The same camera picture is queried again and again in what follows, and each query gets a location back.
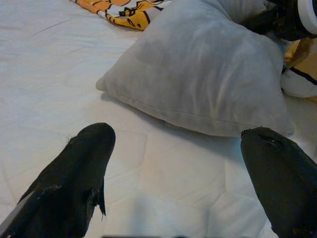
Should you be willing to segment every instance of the orange patterned fabric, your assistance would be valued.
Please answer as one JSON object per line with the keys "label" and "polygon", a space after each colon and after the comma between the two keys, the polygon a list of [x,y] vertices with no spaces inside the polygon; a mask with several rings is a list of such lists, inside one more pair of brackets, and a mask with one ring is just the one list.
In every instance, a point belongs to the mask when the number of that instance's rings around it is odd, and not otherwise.
{"label": "orange patterned fabric", "polygon": [[171,0],[71,0],[82,8],[121,26],[145,30]]}

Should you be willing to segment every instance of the bed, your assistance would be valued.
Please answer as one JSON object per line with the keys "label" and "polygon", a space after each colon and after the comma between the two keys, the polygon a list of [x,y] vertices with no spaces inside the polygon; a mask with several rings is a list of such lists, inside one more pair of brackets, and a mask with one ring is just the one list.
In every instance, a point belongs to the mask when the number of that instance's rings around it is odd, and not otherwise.
{"label": "bed", "polygon": [[[85,237],[275,238],[239,138],[171,127],[95,88],[141,34],[68,0],[0,2],[0,222],[72,136],[106,122],[106,217],[96,209]],[[285,100],[291,138],[317,162],[316,104]]]}

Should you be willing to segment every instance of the white mattress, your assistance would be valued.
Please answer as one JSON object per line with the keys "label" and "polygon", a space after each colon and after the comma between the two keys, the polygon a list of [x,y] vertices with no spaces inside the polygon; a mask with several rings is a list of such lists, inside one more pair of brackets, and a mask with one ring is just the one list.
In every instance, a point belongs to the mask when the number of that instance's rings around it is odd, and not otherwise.
{"label": "white mattress", "polygon": [[[117,135],[107,216],[95,210],[87,238],[275,237],[239,138],[169,127],[95,89],[140,35],[68,0],[0,2],[0,222],[71,136],[107,122]],[[316,105],[287,105],[292,138],[316,159]]]}

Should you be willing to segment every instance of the black and white item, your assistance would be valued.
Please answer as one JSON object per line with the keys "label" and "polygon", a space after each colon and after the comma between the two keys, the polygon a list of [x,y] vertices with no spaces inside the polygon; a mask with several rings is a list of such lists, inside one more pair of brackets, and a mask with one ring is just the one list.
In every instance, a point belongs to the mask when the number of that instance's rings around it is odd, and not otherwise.
{"label": "black and white item", "polygon": [[269,0],[276,6],[242,23],[259,34],[273,31],[278,38],[296,41],[317,38],[317,0]]}

